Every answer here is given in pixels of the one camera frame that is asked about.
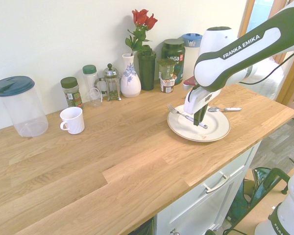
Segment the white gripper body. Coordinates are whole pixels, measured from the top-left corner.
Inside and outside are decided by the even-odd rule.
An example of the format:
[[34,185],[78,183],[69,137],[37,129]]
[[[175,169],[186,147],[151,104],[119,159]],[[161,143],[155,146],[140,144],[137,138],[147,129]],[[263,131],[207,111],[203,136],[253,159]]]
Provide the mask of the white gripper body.
[[184,111],[193,115],[208,104],[212,97],[213,93],[208,92],[201,87],[190,90],[185,99]]

